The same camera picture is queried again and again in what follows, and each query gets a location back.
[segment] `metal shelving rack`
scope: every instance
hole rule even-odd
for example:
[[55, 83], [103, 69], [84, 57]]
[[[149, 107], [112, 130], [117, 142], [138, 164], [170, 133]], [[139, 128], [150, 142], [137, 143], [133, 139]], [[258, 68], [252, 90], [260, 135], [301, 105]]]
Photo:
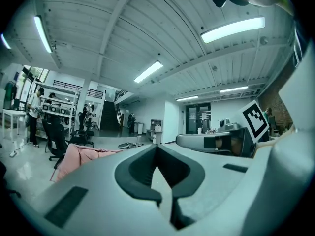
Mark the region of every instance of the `metal shelving rack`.
[[[51, 115], [62, 116], [62, 117], [69, 117], [69, 125], [63, 124], [63, 126], [69, 128], [69, 133], [68, 134], [70, 136], [70, 134], [72, 132], [72, 129], [74, 128], [74, 124], [72, 124], [71, 119], [72, 119], [72, 117], [75, 117], [75, 115], [76, 115], [77, 102], [78, 102], [79, 97], [80, 97], [80, 92], [78, 92], [78, 89], [76, 89], [76, 90], [65, 89], [65, 88], [61, 88], [61, 87], [58, 87], [58, 86], [47, 85], [45, 83], [37, 82], [37, 81], [34, 81], [33, 83], [41, 86], [44, 89], [48, 89], [51, 92], [54, 92], [54, 93], [57, 93], [57, 94], [61, 94], [61, 95], [64, 95], [66, 97], [67, 96], [68, 97], [73, 97], [73, 103], [68, 102], [68, 101], [55, 99], [55, 98], [49, 98], [49, 97], [46, 97], [46, 96], [41, 96], [40, 97], [40, 98], [45, 99], [45, 100], [50, 100], [50, 101], [54, 101], [54, 102], [58, 102], [58, 103], [61, 103], [61, 104], [66, 104], [66, 105], [70, 105], [71, 106], [71, 111], [70, 111], [69, 115], [56, 113], [56, 112], [52, 112], [52, 111], [48, 111], [48, 110], [42, 110], [44, 113], [48, 113], [48, 114], [51, 114]], [[36, 135], [40, 136], [42, 138], [46, 138], [46, 133], [42, 132], [42, 131], [40, 131], [39, 135], [38, 134], [36, 134]]]

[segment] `shelf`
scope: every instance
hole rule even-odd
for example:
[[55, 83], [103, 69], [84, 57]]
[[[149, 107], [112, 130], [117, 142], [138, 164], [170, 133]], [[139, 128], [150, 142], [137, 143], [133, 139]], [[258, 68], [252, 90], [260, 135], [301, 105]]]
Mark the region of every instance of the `shelf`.
[[40, 85], [42, 88], [45, 88], [45, 89], [49, 89], [49, 90], [53, 90], [53, 91], [58, 91], [58, 92], [62, 92], [62, 93], [75, 95], [75, 90], [64, 89], [64, 88], [57, 87], [57, 86], [47, 85], [45, 83], [38, 82], [38, 81], [34, 81], [34, 82], [36, 84]]
[[64, 117], [73, 117], [74, 115], [66, 115], [66, 114], [60, 114], [60, 113], [56, 113], [56, 112], [52, 112], [52, 111], [48, 111], [48, 110], [42, 110], [44, 113], [48, 113], [51, 115], [56, 115], [56, 116], [64, 116]]
[[49, 97], [44, 97], [44, 96], [41, 96], [40, 98], [45, 99], [45, 100], [51, 100], [51, 101], [60, 102], [60, 103], [67, 104], [67, 105], [71, 105], [71, 106], [72, 106], [72, 104], [73, 104], [73, 103], [71, 103], [71, 102], [67, 102], [67, 101], [64, 101], [64, 100], [58, 100], [58, 99], [55, 99], [55, 98], [49, 98]]

